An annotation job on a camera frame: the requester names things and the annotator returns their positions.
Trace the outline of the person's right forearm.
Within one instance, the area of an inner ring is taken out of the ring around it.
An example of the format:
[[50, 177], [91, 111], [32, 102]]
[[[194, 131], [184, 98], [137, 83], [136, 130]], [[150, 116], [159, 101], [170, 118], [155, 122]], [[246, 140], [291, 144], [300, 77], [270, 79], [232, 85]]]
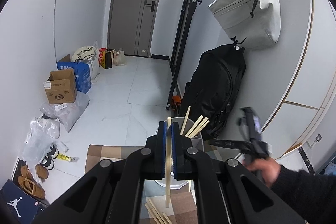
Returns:
[[335, 176], [315, 176], [281, 166], [271, 189], [309, 223], [335, 223]]

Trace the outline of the person's right hand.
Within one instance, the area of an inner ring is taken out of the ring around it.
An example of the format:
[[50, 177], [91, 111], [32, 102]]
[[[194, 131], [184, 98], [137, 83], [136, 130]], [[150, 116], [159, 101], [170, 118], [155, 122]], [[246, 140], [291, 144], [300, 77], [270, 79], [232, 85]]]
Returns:
[[245, 163], [244, 166], [250, 171], [260, 171], [268, 188], [275, 183], [281, 171], [281, 165], [271, 157], [255, 159], [249, 164]]

